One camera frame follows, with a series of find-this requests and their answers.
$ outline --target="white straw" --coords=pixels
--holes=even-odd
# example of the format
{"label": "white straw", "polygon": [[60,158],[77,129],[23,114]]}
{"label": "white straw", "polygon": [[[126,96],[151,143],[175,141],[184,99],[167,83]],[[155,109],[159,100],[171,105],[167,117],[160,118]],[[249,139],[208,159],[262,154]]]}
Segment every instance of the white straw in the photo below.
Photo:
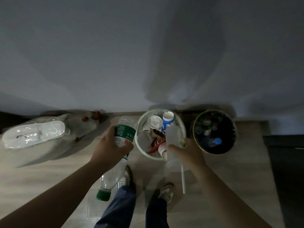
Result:
{"label": "white straw", "polygon": [[186,194],[184,167],[183,167],[183,165],[181,165],[180,167],[181,167],[181,182],[182,182],[182,186],[183,186],[183,194]]}

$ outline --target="forearm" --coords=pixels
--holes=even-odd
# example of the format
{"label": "forearm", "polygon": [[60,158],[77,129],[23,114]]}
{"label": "forearm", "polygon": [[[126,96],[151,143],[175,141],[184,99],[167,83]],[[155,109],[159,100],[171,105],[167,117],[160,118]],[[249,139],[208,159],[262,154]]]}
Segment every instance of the forearm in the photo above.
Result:
{"label": "forearm", "polygon": [[61,227],[90,187],[107,171],[85,164],[66,179],[0,220],[0,227]]}
{"label": "forearm", "polygon": [[271,228],[208,166],[196,168],[194,174],[202,186],[204,197],[225,227]]}

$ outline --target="hand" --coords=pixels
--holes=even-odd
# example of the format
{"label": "hand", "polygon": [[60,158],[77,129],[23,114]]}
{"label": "hand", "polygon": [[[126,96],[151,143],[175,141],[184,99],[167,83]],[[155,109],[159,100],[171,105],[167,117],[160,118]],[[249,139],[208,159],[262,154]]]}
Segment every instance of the hand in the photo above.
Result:
{"label": "hand", "polygon": [[186,148],[180,148],[175,145],[168,145],[168,148],[196,174],[197,170],[207,167],[203,152],[193,139],[185,138],[185,142],[187,144]]}
{"label": "hand", "polygon": [[107,170],[110,170],[133,149],[132,143],[128,143],[122,147],[118,147],[114,143],[115,128],[116,126],[110,127],[108,134],[100,140],[90,163],[106,167]]}

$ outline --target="gray wall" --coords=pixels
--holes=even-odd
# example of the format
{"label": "gray wall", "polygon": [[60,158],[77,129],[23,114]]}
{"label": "gray wall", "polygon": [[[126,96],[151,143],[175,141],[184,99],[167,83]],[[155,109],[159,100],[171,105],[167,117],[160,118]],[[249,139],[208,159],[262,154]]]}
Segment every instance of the gray wall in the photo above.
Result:
{"label": "gray wall", "polygon": [[302,0],[1,0],[0,110],[232,105],[304,133]]}

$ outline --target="jeans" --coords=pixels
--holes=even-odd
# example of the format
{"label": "jeans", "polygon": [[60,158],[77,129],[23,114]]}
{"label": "jeans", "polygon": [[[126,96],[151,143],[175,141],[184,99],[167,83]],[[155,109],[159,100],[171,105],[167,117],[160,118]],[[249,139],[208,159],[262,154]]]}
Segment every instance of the jeans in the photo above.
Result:
{"label": "jeans", "polygon": [[[135,208],[136,194],[131,187],[122,186],[94,228],[129,228]],[[162,198],[150,201],[146,210],[146,228],[169,228],[167,203]]]}

